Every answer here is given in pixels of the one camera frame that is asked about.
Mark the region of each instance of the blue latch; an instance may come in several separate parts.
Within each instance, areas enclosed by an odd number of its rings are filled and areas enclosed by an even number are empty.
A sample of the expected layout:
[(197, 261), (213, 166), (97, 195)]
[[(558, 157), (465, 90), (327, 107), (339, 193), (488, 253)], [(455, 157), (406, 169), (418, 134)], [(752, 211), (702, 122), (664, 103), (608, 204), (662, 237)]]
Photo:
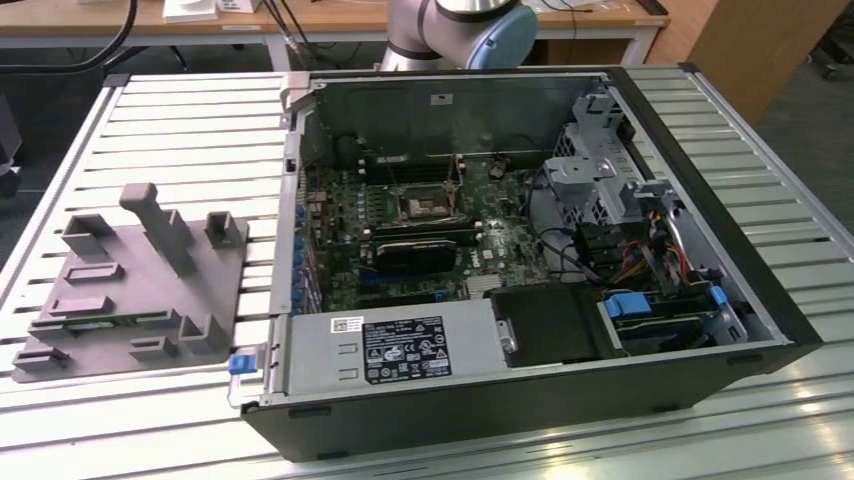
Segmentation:
[(714, 286), (709, 289), (709, 293), (712, 293), (712, 299), (716, 301), (718, 305), (726, 305), (729, 301), (726, 298), (726, 292), (718, 286)]
[(612, 298), (605, 301), (605, 309), (612, 318), (624, 315), (650, 313), (653, 311), (646, 295), (641, 292), (616, 293), (612, 295)]
[(258, 372), (257, 355), (233, 355), (229, 359), (229, 373), (242, 375)]

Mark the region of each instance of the black cable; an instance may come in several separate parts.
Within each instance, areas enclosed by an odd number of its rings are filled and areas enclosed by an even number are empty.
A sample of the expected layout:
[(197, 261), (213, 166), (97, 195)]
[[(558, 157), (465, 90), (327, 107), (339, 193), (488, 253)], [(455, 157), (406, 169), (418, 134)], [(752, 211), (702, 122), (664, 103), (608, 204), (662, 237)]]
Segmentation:
[(303, 30), (303, 26), (301, 25), (299, 20), (297, 20), (297, 15), (294, 15), (294, 10), (291, 10), (291, 6), (289, 5), (289, 2), (286, 0), (281, 0), (281, 1), (282, 1), (282, 5), (285, 6), (285, 10), (289, 12), (289, 16), (294, 21), (294, 26), (297, 27), (299, 36), (303, 38), (303, 42), (306, 43), (306, 48), (309, 48), (309, 51), (314, 53), (314, 45), (309, 41), (309, 36), (306, 36), (306, 31)]
[(570, 48), (568, 50), (568, 55), (566, 55), (566, 64), (570, 64), (570, 61), (573, 60), (573, 50), (576, 48), (576, 40), (578, 39), (578, 23), (576, 21), (576, 14), (577, 13), (593, 13), (593, 10), (590, 9), (584, 9), (580, 10), (578, 8), (576, 8), (573, 5), (570, 5), (569, 3), (566, 3), (566, 0), (560, 0), (561, 3), (568, 7), (568, 8), (560, 8), (556, 7), (554, 5), (552, 5), (548, 0), (544, 0), (544, 4), (553, 9), (556, 12), (570, 12), (570, 16), (573, 18), (573, 36), (570, 37)]
[(601, 284), (601, 285), (610, 285), (609, 282), (600, 275), (597, 275), (597, 272), (594, 272), (590, 269), (590, 267), (581, 262), (581, 260), (578, 260), (577, 258), (570, 257), (565, 253), (565, 251), (561, 251), (558, 249), (558, 247), (556, 247), (552, 243), (549, 243), (546, 241), (546, 239), (544, 238), (544, 235), (548, 234), (549, 232), (561, 231), (561, 232), (566, 233), (566, 231), (572, 231), (572, 230), (565, 228), (565, 227), (552, 227), (552, 228), (548, 228), (546, 230), (544, 230), (542, 232), (538, 232), (537, 229), (534, 228), (534, 219), (532, 218), (532, 199), (534, 198), (534, 190), (537, 188), (537, 179), (545, 173), (546, 173), (546, 169), (545, 169), (545, 167), (541, 167), (540, 170), (537, 170), (537, 173), (534, 174), (534, 177), (532, 178), (532, 187), (529, 188), (529, 198), (528, 198), (528, 202), (526, 202), (525, 211), (528, 212), (529, 226), (532, 228), (532, 231), (534, 232), (534, 235), (537, 235), (537, 238), (541, 241), (541, 243), (544, 244), (544, 247), (546, 247), (556, 255), (558, 255), (558, 257), (562, 259), (562, 261), (566, 260), (568, 262), (570, 262), (573, 264), (573, 266), (585, 274), (585, 276), (588, 277), (588, 279), (593, 283), (597, 283), (597, 284)]
[(131, 30), (134, 29), (134, 23), (137, 22), (138, 7), (139, 0), (130, 0), (129, 15), (125, 19), (125, 24), (122, 25), (119, 33), (105, 49), (86, 62), (75, 63), (73, 65), (0, 65), (0, 75), (71, 75), (98, 68), (125, 44), (125, 40), (127, 39)]
[[(561, 0), (561, 3), (569, 6), (565, 0)], [(573, 64), (573, 52), (576, 50), (576, 40), (578, 40), (578, 23), (576, 22), (576, 9), (570, 7), (570, 17), (573, 18), (573, 38), (570, 39), (570, 48), (566, 52), (566, 64)]]
[(357, 48), (353, 49), (353, 52), (351, 52), (350, 56), (345, 60), (342, 60), (341, 62), (337, 63), (337, 66), (339, 67), (339, 70), (343, 70), (342, 65), (345, 65), (354, 58), (357, 58), (357, 54), (359, 53), (359, 50), (362, 50), (362, 45), (363, 45), (363, 43), (359, 42), (357, 44)]
[[(282, 17), (282, 11), (279, 10), (279, 6), (277, 5), (275, 0), (262, 0), (262, 1), (265, 2), (265, 6), (270, 11), (270, 16), (273, 17), (274, 21), (277, 22), (277, 25), (279, 26), (279, 31), (286, 36), (286, 41), (290, 46), (294, 35), (291, 34), (291, 29), (289, 28), (287, 23), (285, 22), (285, 17)], [(303, 56), (303, 52), (299, 51), (299, 43), (297, 44), (295, 47), (293, 47), (293, 50), (297, 53), (299, 63), (303, 64), (303, 68), (306, 70), (311, 70), (311, 64), (306, 60), (306, 57)]]

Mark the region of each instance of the warning label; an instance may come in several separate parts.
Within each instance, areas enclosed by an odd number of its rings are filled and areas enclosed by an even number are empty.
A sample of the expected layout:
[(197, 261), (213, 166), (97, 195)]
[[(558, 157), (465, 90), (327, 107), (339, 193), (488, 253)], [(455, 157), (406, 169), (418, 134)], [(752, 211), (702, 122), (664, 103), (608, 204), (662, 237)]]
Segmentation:
[(451, 375), (442, 317), (365, 323), (366, 379), (373, 385)]

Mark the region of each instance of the wooden desk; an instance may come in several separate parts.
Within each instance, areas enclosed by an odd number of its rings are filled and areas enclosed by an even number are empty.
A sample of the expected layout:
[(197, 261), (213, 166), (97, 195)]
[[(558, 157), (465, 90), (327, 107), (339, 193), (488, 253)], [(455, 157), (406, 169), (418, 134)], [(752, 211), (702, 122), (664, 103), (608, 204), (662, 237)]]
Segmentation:
[[(386, 0), (289, 0), (314, 42), (386, 40)], [(0, 46), (6, 48), (99, 47), (115, 35), (127, 1), (79, 5), (74, 0), (23, 0), (0, 5)], [(668, 17), (652, 16), (634, 0), (612, 0), (609, 8), (577, 13), (580, 40), (626, 39), (622, 61), (644, 63)], [(274, 69), (290, 70), (287, 46), (270, 13), (219, 13), (218, 20), (163, 23), (163, 1), (141, 0), (129, 46), (263, 43)], [(566, 12), (541, 13), (541, 39), (569, 39), (573, 18)]]

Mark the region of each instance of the yellow wire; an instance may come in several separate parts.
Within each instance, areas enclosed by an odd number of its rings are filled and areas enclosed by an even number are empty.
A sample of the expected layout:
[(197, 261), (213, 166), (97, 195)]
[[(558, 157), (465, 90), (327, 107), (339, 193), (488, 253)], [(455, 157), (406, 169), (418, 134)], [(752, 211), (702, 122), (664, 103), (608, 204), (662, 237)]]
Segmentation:
[(644, 262), (638, 263), (638, 265), (632, 267), (629, 269), (629, 271), (621, 275), (621, 277), (614, 281), (614, 283), (620, 283), (624, 280), (626, 280), (628, 278), (630, 278), (633, 275), (637, 275), (638, 273), (641, 273), (644, 268), (646, 268), (646, 265), (648, 265), (646, 260)]

